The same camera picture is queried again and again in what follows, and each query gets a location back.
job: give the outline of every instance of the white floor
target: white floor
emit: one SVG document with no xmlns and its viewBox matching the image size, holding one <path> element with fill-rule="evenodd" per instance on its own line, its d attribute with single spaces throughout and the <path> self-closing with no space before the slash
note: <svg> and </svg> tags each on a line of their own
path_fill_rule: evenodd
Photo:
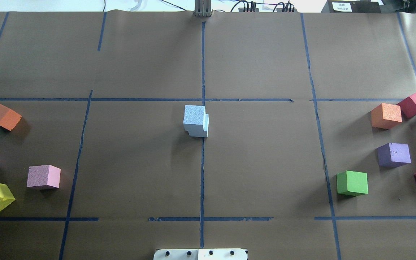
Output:
<svg viewBox="0 0 416 260">
<path fill-rule="evenodd" d="M 106 0 L 105 10 L 135 11 L 177 11 L 176 7 L 160 0 Z M 273 3 L 279 0 L 257 0 L 258 3 Z M 187 10 L 194 9 L 194 0 L 169 0 L 169 2 Z M 293 0 L 301 13 L 320 13 L 326 0 Z M 229 12 L 235 0 L 212 0 L 213 9 Z M 273 5 L 258 5 L 260 12 L 271 12 Z M 0 0 L 0 12 L 100 12 L 104 8 L 104 0 Z"/>
</svg>

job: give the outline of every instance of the orange block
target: orange block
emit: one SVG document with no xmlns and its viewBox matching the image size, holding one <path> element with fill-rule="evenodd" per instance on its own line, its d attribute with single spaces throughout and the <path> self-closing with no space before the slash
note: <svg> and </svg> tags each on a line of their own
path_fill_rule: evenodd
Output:
<svg viewBox="0 0 416 260">
<path fill-rule="evenodd" d="M 373 127 L 391 129 L 402 123 L 401 107 L 398 105 L 381 103 L 371 114 Z"/>
<path fill-rule="evenodd" d="M 11 131 L 22 118 L 14 110 L 0 104 L 0 126 Z"/>
</svg>

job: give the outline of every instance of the label sticker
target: label sticker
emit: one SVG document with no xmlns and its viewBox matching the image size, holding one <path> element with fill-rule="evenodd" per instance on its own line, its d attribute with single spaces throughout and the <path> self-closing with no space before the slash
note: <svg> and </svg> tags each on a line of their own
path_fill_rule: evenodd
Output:
<svg viewBox="0 0 416 260">
<path fill-rule="evenodd" d="M 335 3 L 335 2 L 332 2 L 332 5 L 333 5 L 333 10 L 337 10 L 339 12 L 352 12 L 350 3 Z"/>
</svg>

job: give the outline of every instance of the white bracket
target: white bracket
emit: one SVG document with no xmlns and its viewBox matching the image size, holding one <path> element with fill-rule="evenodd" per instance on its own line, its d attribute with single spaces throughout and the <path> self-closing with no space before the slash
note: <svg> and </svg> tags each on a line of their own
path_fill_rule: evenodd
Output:
<svg viewBox="0 0 416 260">
<path fill-rule="evenodd" d="M 195 0 L 194 16 L 210 17 L 211 13 L 211 0 Z"/>
<path fill-rule="evenodd" d="M 153 260 L 248 260 L 247 252 L 241 248 L 157 250 Z"/>
</svg>

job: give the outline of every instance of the purple cube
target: purple cube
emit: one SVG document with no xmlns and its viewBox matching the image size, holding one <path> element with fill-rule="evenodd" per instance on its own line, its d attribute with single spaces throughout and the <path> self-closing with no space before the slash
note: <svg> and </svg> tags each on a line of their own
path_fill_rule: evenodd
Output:
<svg viewBox="0 0 416 260">
<path fill-rule="evenodd" d="M 409 145 L 387 143 L 377 148 L 378 164 L 384 167 L 399 167 L 411 163 Z"/>
</svg>

